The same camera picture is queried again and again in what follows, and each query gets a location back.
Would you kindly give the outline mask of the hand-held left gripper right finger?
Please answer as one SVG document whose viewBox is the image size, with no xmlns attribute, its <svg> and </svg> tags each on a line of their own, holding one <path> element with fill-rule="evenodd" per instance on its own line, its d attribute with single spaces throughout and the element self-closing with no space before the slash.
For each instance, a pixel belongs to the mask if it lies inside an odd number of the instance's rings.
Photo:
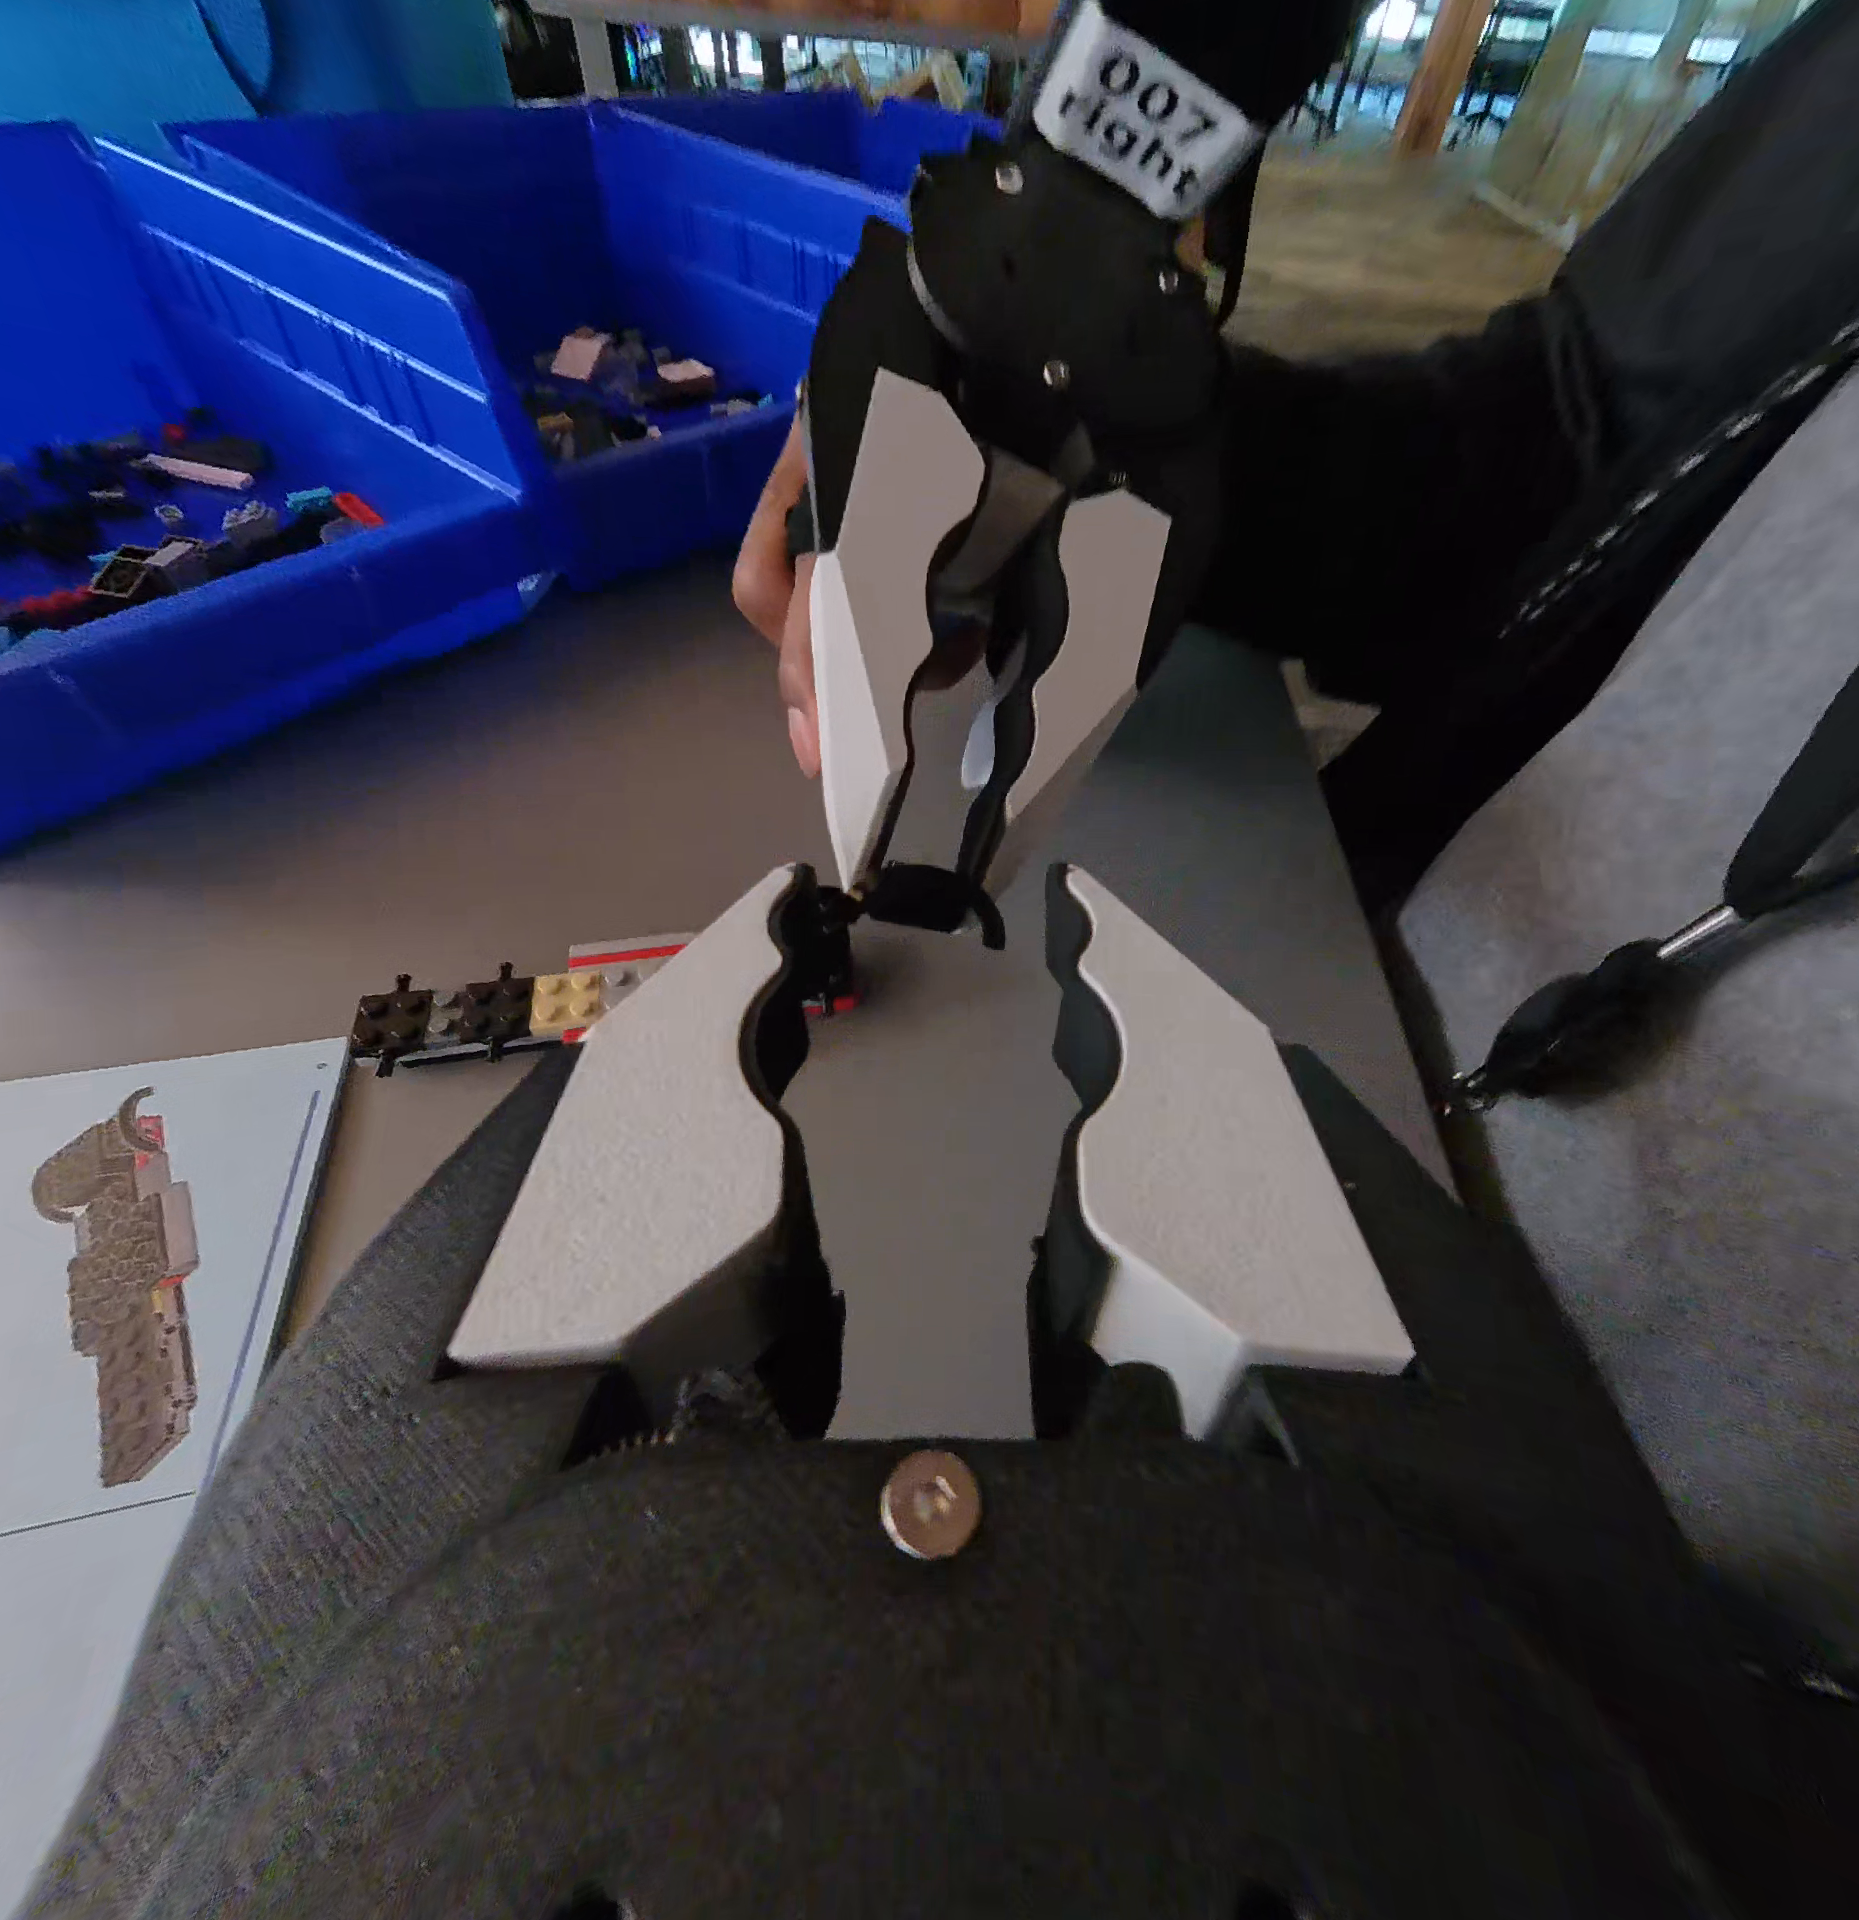
<svg viewBox="0 0 1859 1920">
<path fill-rule="evenodd" d="M 1405 1378 L 1417 1348 L 1270 1026 L 1085 866 L 1046 877 L 1046 960 L 1076 1093 L 1050 1354 L 1151 1370 L 1198 1439 L 1265 1370 Z"/>
</svg>

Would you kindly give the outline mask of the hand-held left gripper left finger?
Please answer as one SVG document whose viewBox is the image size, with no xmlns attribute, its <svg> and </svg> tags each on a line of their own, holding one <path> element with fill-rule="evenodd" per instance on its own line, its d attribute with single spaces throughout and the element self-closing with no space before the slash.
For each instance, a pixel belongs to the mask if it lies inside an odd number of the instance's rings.
<svg viewBox="0 0 1859 1920">
<path fill-rule="evenodd" d="M 835 1406 L 845 1300 L 782 1111 L 821 906 L 810 866 L 772 866 L 594 1026 L 448 1365 L 612 1370 L 643 1413 L 714 1373 L 759 1373 L 782 1413 Z"/>
</svg>

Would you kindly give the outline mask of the grey-brown desk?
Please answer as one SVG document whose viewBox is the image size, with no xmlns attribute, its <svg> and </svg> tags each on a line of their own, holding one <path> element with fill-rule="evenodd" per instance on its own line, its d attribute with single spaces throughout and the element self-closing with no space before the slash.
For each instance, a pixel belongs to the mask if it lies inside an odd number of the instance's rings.
<svg viewBox="0 0 1859 1920">
<path fill-rule="evenodd" d="M 347 1051 L 399 974 L 705 931 L 785 863 L 839 885 L 728 571 L 537 612 L 0 863 L 0 1081 Z M 1290 701 L 1191 628 L 989 885 L 1007 948 L 864 922 L 859 1005 L 807 1026 L 782 1111 L 845 1300 L 829 1413 L 759 1373 L 643 1413 L 612 1370 L 448 1365 L 580 1049 L 347 1056 L 347 1117 L 434 1157 L 201 1491 L 32 1910 L 1237 1916 L 1414 1881 L 1474 1753 L 1456 1577 L 1186 1438 L 1151 1370 L 1036 1433 L 1076 1117 L 1050 866 L 1270 1026 L 1369 1247 L 1451 1211 Z"/>
</svg>

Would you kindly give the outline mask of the grey red toy brick model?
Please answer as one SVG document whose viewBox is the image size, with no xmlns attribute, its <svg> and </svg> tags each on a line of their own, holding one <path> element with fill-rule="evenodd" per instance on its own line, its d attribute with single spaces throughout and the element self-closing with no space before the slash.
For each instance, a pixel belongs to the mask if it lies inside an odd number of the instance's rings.
<svg viewBox="0 0 1859 1920">
<path fill-rule="evenodd" d="M 859 1005 L 850 927 L 866 906 L 864 885 L 816 885 L 807 919 L 799 927 L 793 970 L 807 1021 L 834 1021 Z M 363 995 L 356 1005 L 347 1056 L 386 1079 L 399 1065 L 499 1063 L 546 1049 L 580 1049 L 615 1006 L 700 936 L 700 929 L 643 931 L 571 945 L 559 974 L 528 977 L 515 962 L 499 962 L 492 977 L 451 991 L 424 987 L 399 974 L 391 987 Z"/>
</svg>

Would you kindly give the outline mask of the person's right hand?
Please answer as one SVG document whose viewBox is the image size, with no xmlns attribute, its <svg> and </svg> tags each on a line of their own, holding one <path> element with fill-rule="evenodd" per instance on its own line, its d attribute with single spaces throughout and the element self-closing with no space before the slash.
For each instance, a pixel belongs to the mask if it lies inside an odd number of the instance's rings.
<svg viewBox="0 0 1859 1920">
<path fill-rule="evenodd" d="M 804 501 L 807 467 L 799 421 L 793 424 L 748 519 L 731 597 L 748 628 L 772 646 L 777 698 L 804 781 L 821 781 L 816 683 L 810 661 L 810 578 L 816 558 L 793 558 L 785 519 Z"/>
</svg>

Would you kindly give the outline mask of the blue plastic bin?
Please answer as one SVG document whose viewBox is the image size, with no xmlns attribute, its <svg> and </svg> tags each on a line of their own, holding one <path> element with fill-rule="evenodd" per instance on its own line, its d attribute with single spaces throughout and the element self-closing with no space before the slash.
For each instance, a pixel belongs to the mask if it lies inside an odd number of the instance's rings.
<svg viewBox="0 0 1859 1920">
<path fill-rule="evenodd" d="M 295 192 L 459 282 L 518 409 L 562 387 L 546 358 L 577 328 L 714 372 L 717 399 L 643 409 L 655 441 L 529 454 L 554 571 L 601 588 L 741 537 L 864 224 L 905 227 L 918 163 L 976 127 L 816 92 L 211 120 L 168 136 L 239 201 Z"/>
<path fill-rule="evenodd" d="M 211 409 L 365 533 L 0 658 L 0 852 L 515 624 L 523 444 L 448 278 L 284 192 L 0 127 L 0 457 Z"/>
</svg>

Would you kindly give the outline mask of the black curved toy brick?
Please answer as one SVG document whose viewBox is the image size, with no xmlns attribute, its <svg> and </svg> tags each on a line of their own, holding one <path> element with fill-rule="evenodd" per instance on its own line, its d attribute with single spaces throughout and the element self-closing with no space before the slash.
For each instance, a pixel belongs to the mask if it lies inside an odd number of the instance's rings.
<svg viewBox="0 0 1859 1920">
<path fill-rule="evenodd" d="M 928 863 L 885 863 L 850 890 L 854 914 L 884 927 L 918 931 L 976 931 L 987 951 L 1007 948 L 1007 927 L 989 890 L 956 871 Z"/>
</svg>

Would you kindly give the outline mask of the teal plastic bin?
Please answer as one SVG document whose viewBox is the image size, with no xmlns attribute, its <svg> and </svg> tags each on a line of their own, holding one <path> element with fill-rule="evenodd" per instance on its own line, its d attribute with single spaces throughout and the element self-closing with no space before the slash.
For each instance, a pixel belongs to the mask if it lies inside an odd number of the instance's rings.
<svg viewBox="0 0 1859 1920">
<path fill-rule="evenodd" d="M 0 2 L 0 124 L 509 103 L 490 2 Z"/>
</svg>

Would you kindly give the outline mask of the brick instruction booklet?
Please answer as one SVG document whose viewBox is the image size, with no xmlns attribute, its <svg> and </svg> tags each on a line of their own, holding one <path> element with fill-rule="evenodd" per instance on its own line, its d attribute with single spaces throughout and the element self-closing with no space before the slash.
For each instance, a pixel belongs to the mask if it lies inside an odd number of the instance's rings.
<svg viewBox="0 0 1859 1920">
<path fill-rule="evenodd" d="M 0 1916 L 266 1378 L 342 1042 L 0 1081 Z"/>
</svg>

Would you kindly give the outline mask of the pile of mixed toy bricks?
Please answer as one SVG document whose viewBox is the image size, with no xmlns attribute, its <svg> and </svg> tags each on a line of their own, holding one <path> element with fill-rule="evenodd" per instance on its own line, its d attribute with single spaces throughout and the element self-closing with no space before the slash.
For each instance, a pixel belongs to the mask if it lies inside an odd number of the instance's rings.
<svg viewBox="0 0 1859 1920">
<path fill-rule="evenodd" d="M 211 409 L 39 444 L 0 457 L 0 658 L 384 526 L 358 489 L 284 484 Z"/>
<path fill-rule="evenodd" d="M 537 354 L 515 395 L 551 466 L 655 444 L 675 426 L 744 419 L 771 399 L 721 381 L 696 355 L 650 345 L 637 328 L 590 323 Z"/>
</svg>

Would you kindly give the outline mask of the person's right forearm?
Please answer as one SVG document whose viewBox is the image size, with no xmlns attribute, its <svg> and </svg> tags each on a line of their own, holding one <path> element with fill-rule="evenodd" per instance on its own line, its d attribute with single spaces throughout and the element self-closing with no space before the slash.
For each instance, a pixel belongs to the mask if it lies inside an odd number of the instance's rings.
<svg viewBox="0 0 1859 1920">
<path fill-rule="evenodd" d="M 1233 349 L 1202 628 L 1376 718 L 1327 776 L 1395 918 L 1859 368 L 1859 2 L 1686 120 L 1547 289 L 1419 354 Z"/>
</svg>

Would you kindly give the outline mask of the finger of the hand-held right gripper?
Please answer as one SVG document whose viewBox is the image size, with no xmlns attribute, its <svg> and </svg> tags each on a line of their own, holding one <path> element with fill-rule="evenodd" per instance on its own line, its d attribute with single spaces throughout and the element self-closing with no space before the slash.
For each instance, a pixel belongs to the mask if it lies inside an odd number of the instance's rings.
<svg viewBox="0 0 1859 1920">
<path fill-rule="evenodd" d="M 810 578 L 821 793 L 839 885 L 877 863 L 911 773 L 911 687 L 931 656 L 926 578 L 987 457 L 942 393 L 877 372 L 841 524 Z"/>
<path fill-rule="evenodd" d="M 1011 883 L 1131 707 L 1166 537 L 1154 506 L 1094 492 L 1054 508 L 1021 555 L 1021 636 L 962 759 L 967 883 Z"/>
</svg>

